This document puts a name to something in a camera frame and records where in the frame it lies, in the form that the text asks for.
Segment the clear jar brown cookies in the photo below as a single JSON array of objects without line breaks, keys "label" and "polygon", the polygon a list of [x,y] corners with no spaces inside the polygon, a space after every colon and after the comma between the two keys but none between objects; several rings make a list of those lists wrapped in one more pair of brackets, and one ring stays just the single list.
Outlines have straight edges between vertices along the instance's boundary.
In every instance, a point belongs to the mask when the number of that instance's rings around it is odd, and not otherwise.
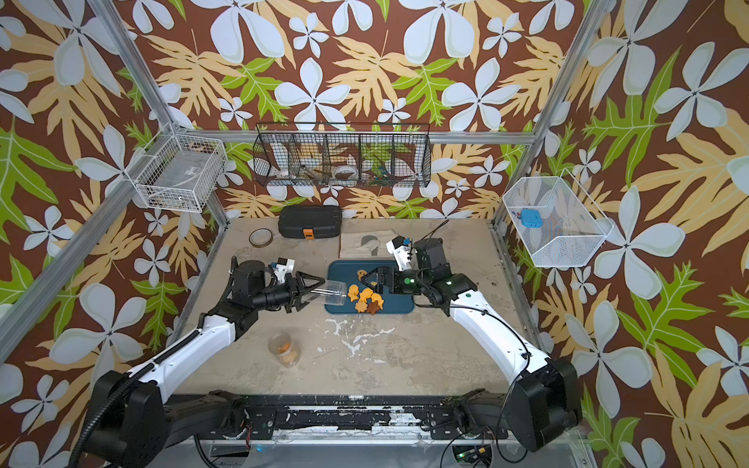
[{"label": "clear jar brown cookies", "polygon": [[327,280],[311,294],[311,301],[329,306],[342,306],[348,300],[348,288],[343,282]]}]

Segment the clear jar orange cookies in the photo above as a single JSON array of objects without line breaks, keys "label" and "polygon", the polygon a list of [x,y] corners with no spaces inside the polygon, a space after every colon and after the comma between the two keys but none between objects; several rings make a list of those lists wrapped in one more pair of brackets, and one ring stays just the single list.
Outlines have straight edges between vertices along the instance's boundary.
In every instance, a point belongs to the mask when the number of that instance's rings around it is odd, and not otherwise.
[{"label": "clear jar orange cookies", "polygon": [[268,350],[286,368],[296,366],[300,360],[300,349],[296,341],[285,331],[269,339]]}]

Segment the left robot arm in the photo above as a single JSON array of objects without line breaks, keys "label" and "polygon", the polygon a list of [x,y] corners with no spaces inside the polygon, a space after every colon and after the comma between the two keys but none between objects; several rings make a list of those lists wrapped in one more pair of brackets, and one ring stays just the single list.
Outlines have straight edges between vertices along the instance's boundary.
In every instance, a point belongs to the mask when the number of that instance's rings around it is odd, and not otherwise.
[{"label": "left robot arm", "polygon": [[261,312],[300,311],[325,283],[294,271],[288,259],[234,259],[220,300],[200,315],[195,329],[128,372],[111,370],[96,382],[69,466],[89,454],[117,467],[146,467],[162,450],[192,436],[239,430],[246,416],[238,395],[213,391],[177,404],[169,400],[189,376],[247,333]]}]

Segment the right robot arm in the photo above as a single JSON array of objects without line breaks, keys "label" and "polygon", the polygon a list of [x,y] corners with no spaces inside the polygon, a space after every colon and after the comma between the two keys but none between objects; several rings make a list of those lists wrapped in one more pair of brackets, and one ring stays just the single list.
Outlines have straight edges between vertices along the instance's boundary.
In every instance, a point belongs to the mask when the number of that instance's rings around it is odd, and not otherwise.
[{"label": "right robot arm", "polygon": [[423,296],[430,307],[468,331],[509,382],[503,395],[477,390],[456,402],[463,431],[507,431],[523,448],[537,452],[580,423],[580,392],[572,363],[552,359],[501,318],[476,283],[452,271],[442,240],[397,236],[387,250],[396,265],[361,275],[361,284],[378,294]]}]

